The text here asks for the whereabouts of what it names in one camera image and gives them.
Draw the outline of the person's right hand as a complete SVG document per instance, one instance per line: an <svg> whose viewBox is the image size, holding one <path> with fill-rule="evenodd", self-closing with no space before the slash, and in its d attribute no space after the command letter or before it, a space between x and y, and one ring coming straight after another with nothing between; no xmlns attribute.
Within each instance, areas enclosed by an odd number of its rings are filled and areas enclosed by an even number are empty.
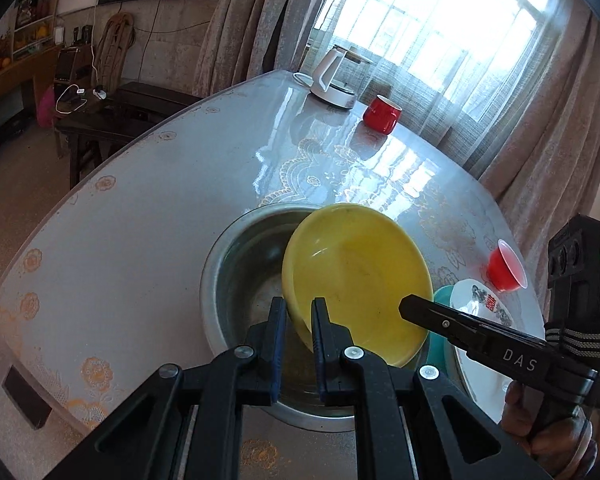
<svg viewBox="0 0 600 480"><path fill-rule="evenodd" d="M593 425L582 410L529 438L533 418L524 408L524 386L507 388L500 427L554 479L583 479L597 458Z"/></svg>

